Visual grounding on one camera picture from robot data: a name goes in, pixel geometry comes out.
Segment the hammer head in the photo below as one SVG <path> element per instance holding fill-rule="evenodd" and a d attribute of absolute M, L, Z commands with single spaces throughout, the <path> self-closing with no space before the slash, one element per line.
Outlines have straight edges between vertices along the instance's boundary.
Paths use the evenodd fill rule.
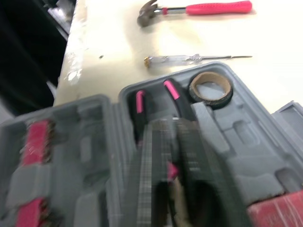
<path fill-rule="evenodd" d="M 157 4 L 154 4 L 157 0 L 150 0 L 149 2 L 145 3 L 144 6 L 139 11 L 139 16 L 137 18 L 137 23 L 141 27 L 148 26 L 149 21 L 152 17 L 155 16 L 155 9 L 158 7 Z"/>

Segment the table surface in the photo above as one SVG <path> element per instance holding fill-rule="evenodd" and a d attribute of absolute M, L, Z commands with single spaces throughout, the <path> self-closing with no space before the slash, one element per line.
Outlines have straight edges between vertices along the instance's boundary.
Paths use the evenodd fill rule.
<path fill-rule="evenodd" d="M 55 105 L 95 94 L 116 102 L 127 85 L 190 67 L 147 70 L 146 56 L 195 53 L 253 55 L 222 62 L 269 112 L 291 100 L 303 104 L 303 1 L 252 0 L 254 10 L 247 15 L 157 16 L 140 28 L 136 19 L 145 2 L 77 1 Z M 202 2 L 158 4 L 180 7 Z"/>

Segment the pink tool handle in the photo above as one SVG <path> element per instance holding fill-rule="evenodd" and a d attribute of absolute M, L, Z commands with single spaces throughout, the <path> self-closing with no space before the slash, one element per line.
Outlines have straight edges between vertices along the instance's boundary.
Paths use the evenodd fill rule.
<path fill-rule="evenodd" d="M 186 6 L 188 15 L 210 15 L 221 13 L 249 13 L 252 9 L 250 1 L 238 1 L 231 3 L 203 3 Z"/>

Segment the gray plastic tool case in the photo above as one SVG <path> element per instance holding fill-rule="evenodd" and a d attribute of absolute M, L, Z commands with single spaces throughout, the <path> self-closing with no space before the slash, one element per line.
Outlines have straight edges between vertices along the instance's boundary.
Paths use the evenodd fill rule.
<path fill-rule="evenodd" d="M 299 125 L 291 129 L 289 115 L 284 116 L 286 112 L 280 111 L 274 116 L 283 119 L 282 127 L 289 129 L 282 130 L 225 64 L 209 63 L 166 77 L 174 78 L 187 89 L 192 77 L 204 71 L 223 74 L 233 84 L 233 97 L 224 108 L 212 110 L 203 103 L 195 103 L 192 108 L 202 135 L 230 167 L 246 205 L 302 189 L 300 145 L 303 140 L 290 139 L 302 131 Z M 64 217 L 64 227 L 116 227 L 128 164 L 136 151 L 129 100 L 137 90 L 146 89 L 155 100 L 150 121 L 177 115 L 162 86 L 166 77 L 124 88 L 118 104 L 110 104 L 102 95 L 92 96 L 26 114 L 1 125 L 0 227 L 13 226 L 18 207 L 37 196 L 37 191 L 42 191 L 49 198 L 51 208 Z M 204 88 L 203 92 L 212 95 L 212 91 Z M 41 119 L 55 123 L 50 170 L 40 182 L 46 185 L 43 189 L 32 187 L 24 192 L 22 184 L 30 179 L 18 180 L 20 152 L 27 126 Z M 12 182 L 20 182 L 18 188 L 10 188 Z"/>

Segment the black pliers handle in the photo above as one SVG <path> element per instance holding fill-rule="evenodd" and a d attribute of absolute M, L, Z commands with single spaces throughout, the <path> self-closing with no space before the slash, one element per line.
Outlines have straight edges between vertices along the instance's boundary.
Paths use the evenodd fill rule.
<path fill-rule="evenodd" d="M 189 121 L 196 121 L 196 116 L 190 106 L 190 102 L 188 101 L 180 84 L 174 79 L 166 79 L 163 82 L 163 86 L 177 108 L 178 117 Z M 135 112 L 133 120 L 138 139 L 142 138 L 144 127 L 148 123 L 146 106 L 149 101 L 147 97 L 147 93 L 143 89 L 137 91 L 135 95 Z"/>

